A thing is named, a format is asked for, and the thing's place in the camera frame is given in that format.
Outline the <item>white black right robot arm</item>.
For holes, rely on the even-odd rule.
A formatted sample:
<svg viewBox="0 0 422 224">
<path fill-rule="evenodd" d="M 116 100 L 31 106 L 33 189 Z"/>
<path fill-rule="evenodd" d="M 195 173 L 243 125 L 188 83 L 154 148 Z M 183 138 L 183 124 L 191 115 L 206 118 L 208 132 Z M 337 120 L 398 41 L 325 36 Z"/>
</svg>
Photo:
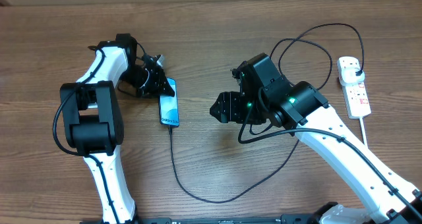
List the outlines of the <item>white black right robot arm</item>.
<svg viewBox="0 0 422 224">
<path fill-rule="evenodd" d="M 420 223 L 421 191 L 387 167 L 342 122 L 311 84 L 292 86 L 261 53 L 232 70 L 240 90 L 222 92 L 210 108 L 221 123 L 245 126 L 270 121 L 280 134 L 308 145 L 335 170 L 363 204 L 330 202 L 309 223 Z"/>
</svg>

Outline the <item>white power strip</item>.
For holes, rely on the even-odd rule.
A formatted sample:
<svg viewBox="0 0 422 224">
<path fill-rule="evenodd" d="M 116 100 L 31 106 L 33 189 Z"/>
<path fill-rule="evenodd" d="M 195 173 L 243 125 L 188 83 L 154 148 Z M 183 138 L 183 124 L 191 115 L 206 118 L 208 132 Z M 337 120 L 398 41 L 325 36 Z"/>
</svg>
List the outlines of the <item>white power strip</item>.
<svg viewBox="0 0 422 224">
<path fill-rule="evenodd" d="M 338 73 L 344 68 L 361 69 L 358 59 L 344 56 L 337 60 Z M 342 86 L 348 117 L 359 119 L 371 114 L 369 99 L 364 81 L 352 86 Z"/>
</svg>

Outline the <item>black smartphone lit screen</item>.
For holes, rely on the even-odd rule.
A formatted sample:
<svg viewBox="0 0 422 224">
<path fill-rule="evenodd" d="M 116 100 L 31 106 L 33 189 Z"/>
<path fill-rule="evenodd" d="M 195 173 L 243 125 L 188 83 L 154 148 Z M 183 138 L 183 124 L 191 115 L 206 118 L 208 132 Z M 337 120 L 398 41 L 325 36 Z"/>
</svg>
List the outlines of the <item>black smartphone lit screen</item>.
<svg viewBox="0 0 422 224">
<path fill-rule="evenodd" d="M 160 122 L 162 125 L 171 127 L 179 126 L 179 110 L 177 102 L 177 85 L 172 78 L 167 78 L 169 86 L 174 91 L 174 96 L 162 95 L 160 96 Z"/>
</svg>

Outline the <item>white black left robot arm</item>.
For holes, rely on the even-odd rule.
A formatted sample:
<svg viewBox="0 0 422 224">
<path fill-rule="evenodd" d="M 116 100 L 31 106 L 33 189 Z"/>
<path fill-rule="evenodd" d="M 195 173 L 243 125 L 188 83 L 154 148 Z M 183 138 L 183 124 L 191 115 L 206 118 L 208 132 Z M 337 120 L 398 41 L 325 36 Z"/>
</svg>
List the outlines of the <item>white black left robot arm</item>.
<svg viewBox="0 0 422 224">
<path fill-rule="evenodd" d="M 117 34 L 113 41 L 90 46 L 95 59 L 76 82 L 60 88 L 61 104 L 52 133 L 58 141 L 57 122 L 63 118 L 69 149 L 87 164 L 102 204 L 101 223 L 140 223 L 121 162 L 124 124 L 116 88 L 126 82 L 136 98 L 176 97 L 176 89 L 165 76 L 161 55 L 137 54 L 141 44 L 130 34 Z"/>
</svg>

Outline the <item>white charger plug adapter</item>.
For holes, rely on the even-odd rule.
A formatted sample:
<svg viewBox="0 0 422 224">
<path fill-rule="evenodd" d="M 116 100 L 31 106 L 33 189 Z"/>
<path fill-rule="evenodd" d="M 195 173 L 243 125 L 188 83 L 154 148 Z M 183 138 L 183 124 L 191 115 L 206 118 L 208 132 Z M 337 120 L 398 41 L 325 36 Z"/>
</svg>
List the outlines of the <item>white charger plug adapter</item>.
<svg viewBox="0 0 422 224">
<path fill-rule="evenodd" d="M 344 68 L 339 72 L 339 81 L 342 86 L 352 86 L 355 84 L 362 83 L 365 80 L 365 73 L 362 72 L 360 75 L 356 68 Z"/>
</svg>

